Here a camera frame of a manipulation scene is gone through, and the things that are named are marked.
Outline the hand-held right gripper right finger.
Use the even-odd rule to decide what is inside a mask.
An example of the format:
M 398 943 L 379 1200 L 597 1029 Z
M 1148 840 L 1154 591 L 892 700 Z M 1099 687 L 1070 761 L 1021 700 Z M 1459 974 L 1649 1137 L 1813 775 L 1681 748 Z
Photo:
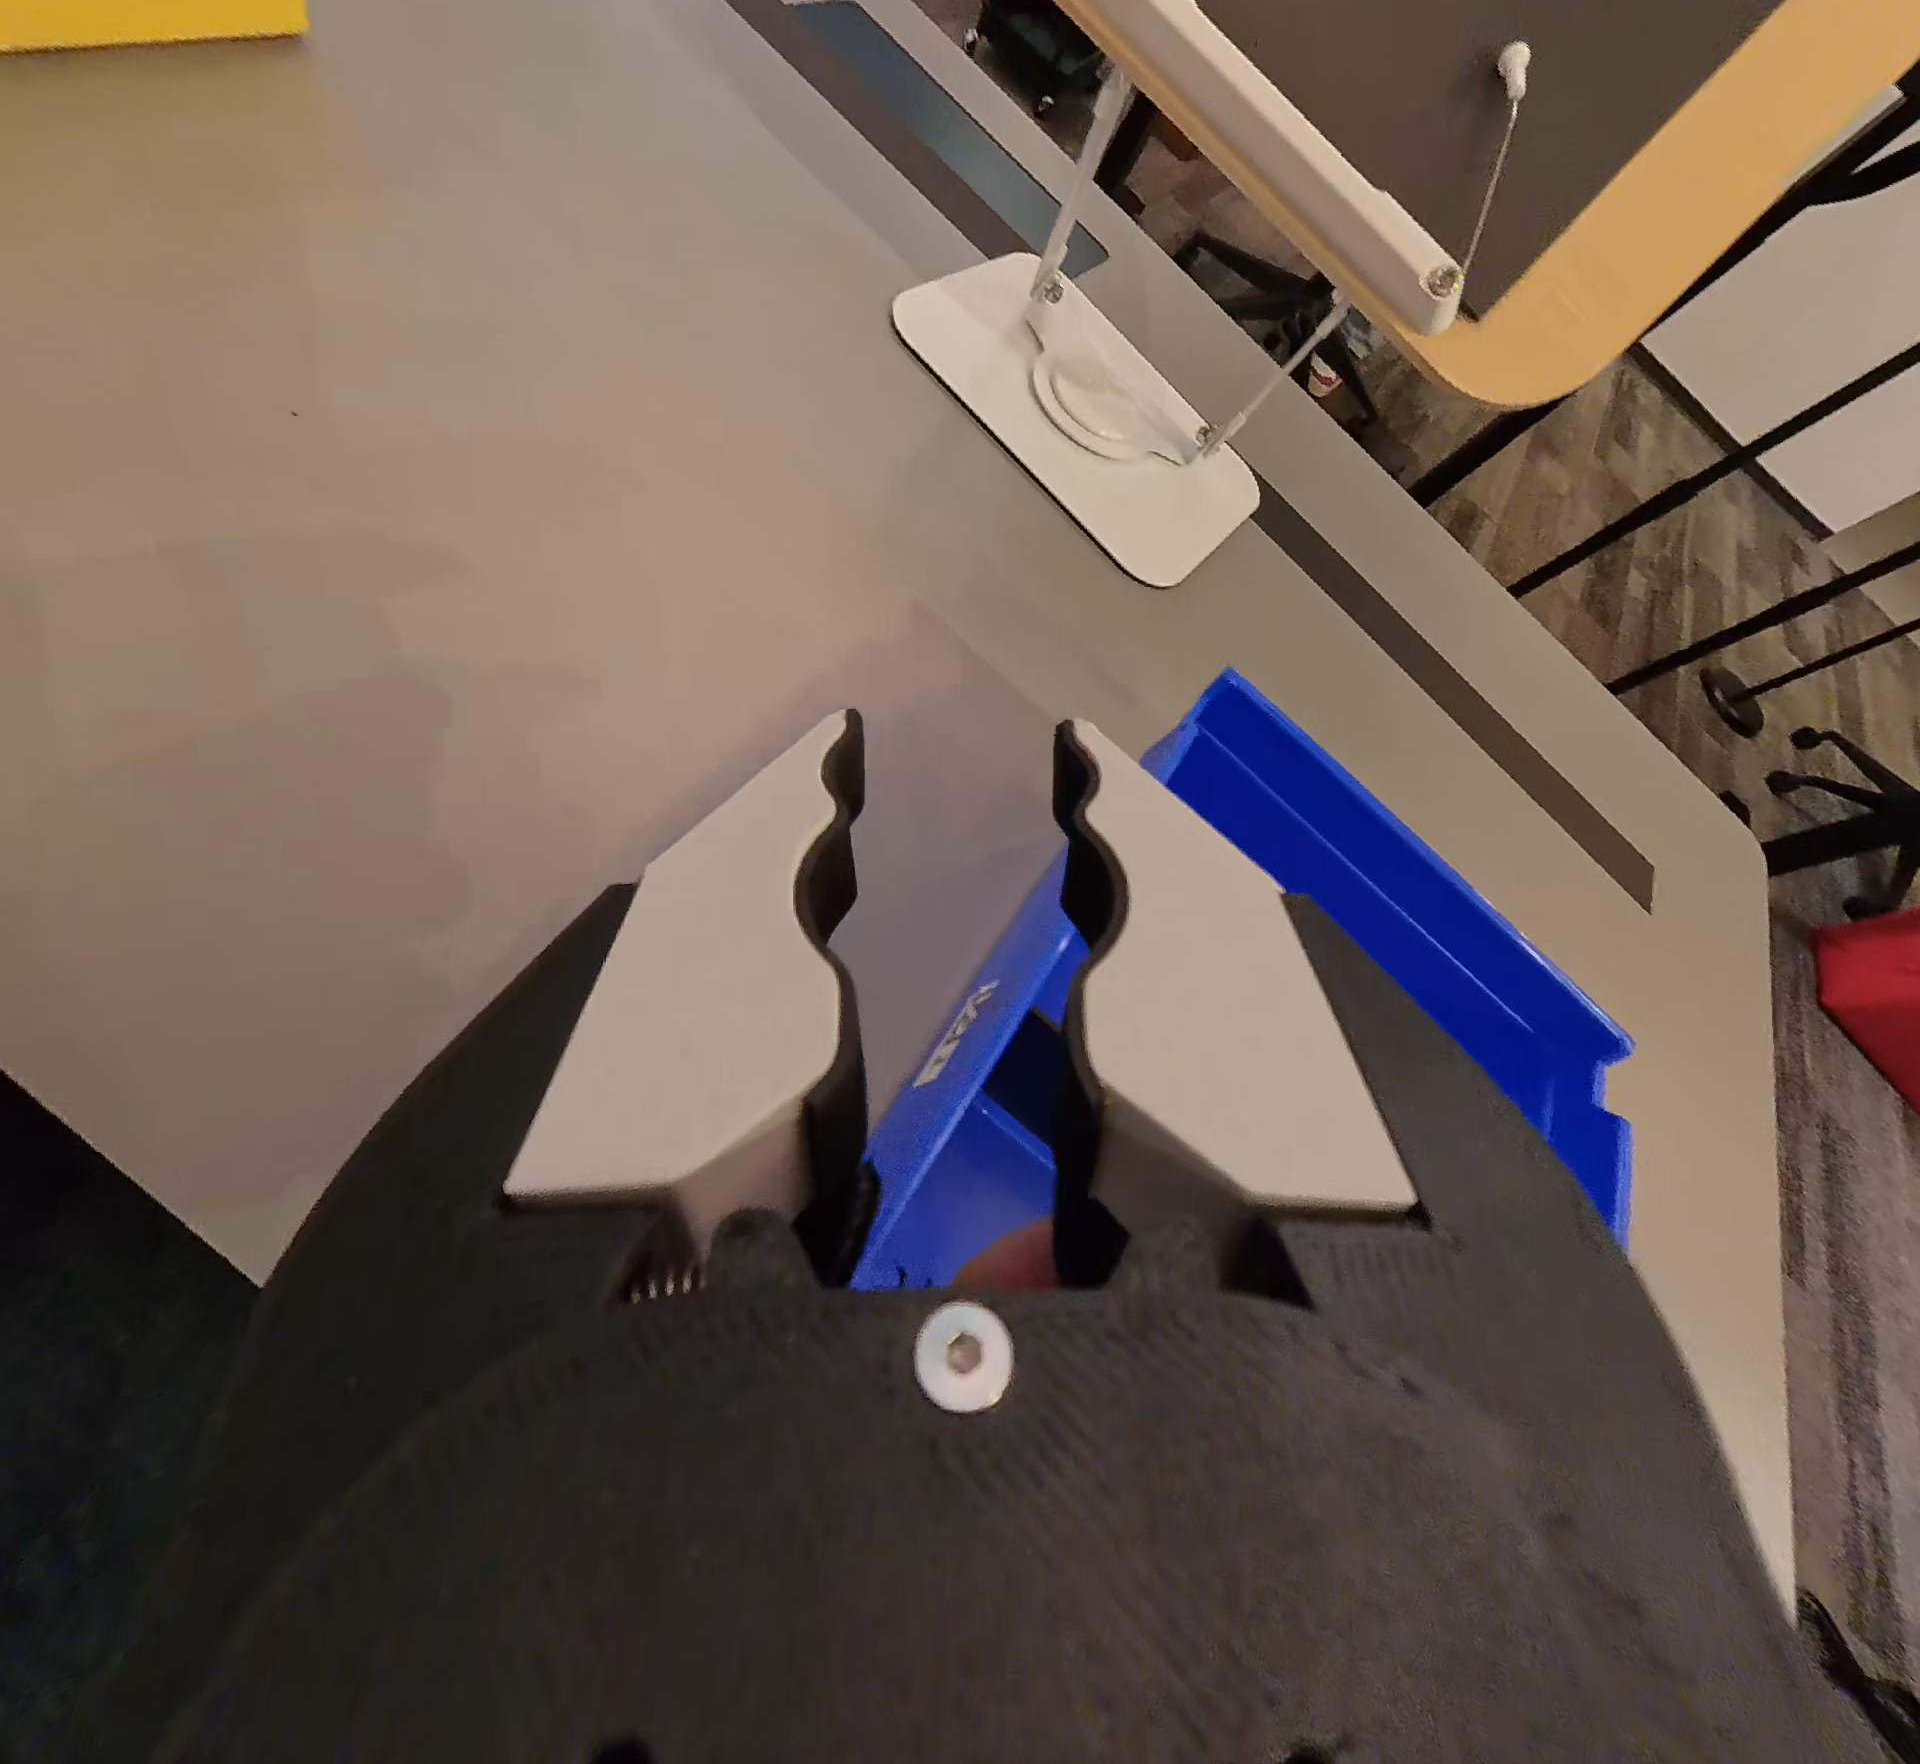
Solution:
M 1286 890 L 1091 722 L 1054 734 L 1064 913 L 1054 1261 L 1184 1222 L 1236 1269 L 1267 1218 L 1421 1206 Z

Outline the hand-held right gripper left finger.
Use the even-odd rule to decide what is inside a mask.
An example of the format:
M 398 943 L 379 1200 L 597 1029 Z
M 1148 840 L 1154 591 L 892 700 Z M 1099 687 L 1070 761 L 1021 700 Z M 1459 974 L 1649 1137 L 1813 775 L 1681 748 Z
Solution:
M 652 1203 L 681 1232 L 846 1203 L 867 1155 L 858 998 L 863 718 L 846 709 L 652 857 L 507 1176 L 513 1203 Z

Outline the blue storage bin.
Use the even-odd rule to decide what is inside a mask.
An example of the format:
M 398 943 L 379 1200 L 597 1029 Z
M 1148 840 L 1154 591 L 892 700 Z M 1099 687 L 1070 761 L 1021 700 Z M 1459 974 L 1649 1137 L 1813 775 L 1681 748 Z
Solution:
M 1143 768 L 1358 938 L 1519 1109 L 1626 1247 L 1636 1147 L 1605 1074 L 1636 1038 L 1566 973 L 1239 672 L 1220 672 Z M 875 1125 L 877 1218 L 852 1289 L 944 1289 L 1054 1210 L 1060 1029 L 1088 959 L 1060 905 L 1064 873 L 1058 843 Z

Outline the person's right hand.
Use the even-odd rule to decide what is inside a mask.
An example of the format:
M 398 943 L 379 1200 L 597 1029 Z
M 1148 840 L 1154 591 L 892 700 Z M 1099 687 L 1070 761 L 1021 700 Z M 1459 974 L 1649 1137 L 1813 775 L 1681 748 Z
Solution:
M 1054 1222 L 1040 1218 L 1011 1229 L 979 1249 L 954 1278 L 958 1294 L 1048 1294 L 1060 1289 Z

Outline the red bag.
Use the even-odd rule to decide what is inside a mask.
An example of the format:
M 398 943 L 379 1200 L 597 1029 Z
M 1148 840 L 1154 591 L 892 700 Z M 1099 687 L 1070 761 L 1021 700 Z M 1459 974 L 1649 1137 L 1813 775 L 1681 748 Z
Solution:
M 1818 1005 L 1915 1112 L 1915 909 L 1808 937 Z

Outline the black office chair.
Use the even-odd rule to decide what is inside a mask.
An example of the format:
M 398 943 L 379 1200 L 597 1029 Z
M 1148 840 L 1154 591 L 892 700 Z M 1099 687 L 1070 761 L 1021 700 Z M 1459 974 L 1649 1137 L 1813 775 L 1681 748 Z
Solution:
M 1763 840 L 1766 876 L 1793 879 L 1798 873 L 1889 854 L 1883 882 L 1846 898 L 1843 913 L 1846 922 L 1898 913 L 1915 882 L 1915 781 L 1898 779 L 1833 728 L 1801 724 L 1793 728 L 1787 743 L 1801 753 L 1822 748 L 1839 750 L 1850 768 L 1860 772 L 1860 781 L 1793 768 L 1766 772 L 1766 791 L 1775 795 L 1822 793 L 1850 809 L 1846 817 Z

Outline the white bracket bar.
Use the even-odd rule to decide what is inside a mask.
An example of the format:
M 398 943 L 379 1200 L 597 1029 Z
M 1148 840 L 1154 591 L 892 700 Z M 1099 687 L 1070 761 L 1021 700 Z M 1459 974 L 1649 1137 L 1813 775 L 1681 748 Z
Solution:
M 1456 324 L 1463 267 L 1220 31 L 1201 0 L 1076 0 L 1120 73 L 1273 228 L 1406 336 Z

